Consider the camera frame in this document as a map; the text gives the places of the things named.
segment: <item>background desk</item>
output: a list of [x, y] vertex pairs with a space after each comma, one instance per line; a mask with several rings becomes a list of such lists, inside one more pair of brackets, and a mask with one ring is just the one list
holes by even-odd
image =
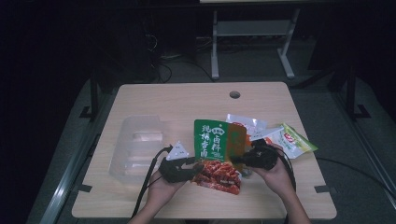
[[[233, 99], [231, 91], [241, 97]], [[108, 167], [124, 119], [131, 115], [158, 115], [163, 122], [165, 146], [181, 141], [193, 152], [195, 119], [225, 120], [228, 113], [264, 119], [268, 127], [286, 122], [305, 135], [303, 124], [284, 83], [210, 83], [124, 85], [108, 116], [72, 214], [75, 217], [130, 217], [143, 181], [123, 185]], [[330, 219], [336, 211], [328, 192], [316, 193], [325, 182], [313, 153], [292, 161], [299, 195], [311, 218]], [[187, 183], [157, 218], [282, 218], [282, 202], [259, 176], [244, 179], [239, 195]]]

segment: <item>person's right hand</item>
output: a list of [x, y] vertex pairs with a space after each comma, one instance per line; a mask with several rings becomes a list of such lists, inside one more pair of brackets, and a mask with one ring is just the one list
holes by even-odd
[[[270, 146], [283, 150], [281, 146], [276, 144], [271, 144]], [[279, 195], [280, 198], [287, 197], [290, 193], [294, 193], [294, 188], [291, 184], [289, 174], [280, 158], [277, 159], [274, 168], [269, 171], [262, 168], [253, 167], [250, 169], [260, 175], [262, 179], [264, 179], [267, 186], [274, 193]]]

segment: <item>red meat picture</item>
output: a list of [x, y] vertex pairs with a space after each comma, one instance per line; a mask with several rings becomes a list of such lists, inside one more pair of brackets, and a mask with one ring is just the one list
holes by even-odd
[[239, 194], [241, 180], [239, 173], [228, 162], [203, 161], [204, 170], [191, 182], [197, 185], [217, 189], [231, 194]]

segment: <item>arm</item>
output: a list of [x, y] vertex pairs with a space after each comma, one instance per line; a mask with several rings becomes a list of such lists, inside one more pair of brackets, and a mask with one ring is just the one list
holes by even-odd
[[294, 191], [288, 172], [280, 158], [277, 159], [276, 166], [269, 171], [262, 168], [251, 169], [260, 175], [267, 186], [280, 197], [289, 214], [289, 224], [311, 223], [300, 199]]
[[168, 183], [165, 179], [161, 178], [161, 174], [158, 171], [151, 176], [149, 182], [153, 184], [148, 187], [148, 199], [146, 204], [128, 224], [149, 223], [185, 183]]

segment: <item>transparent plastic box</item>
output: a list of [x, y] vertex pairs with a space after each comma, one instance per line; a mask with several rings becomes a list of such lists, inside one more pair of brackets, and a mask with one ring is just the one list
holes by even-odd
[[158, 116], [128, 117], [122, 123], [109, 173], [122, 183], [140, 183], [162, 148], [163, 126]]

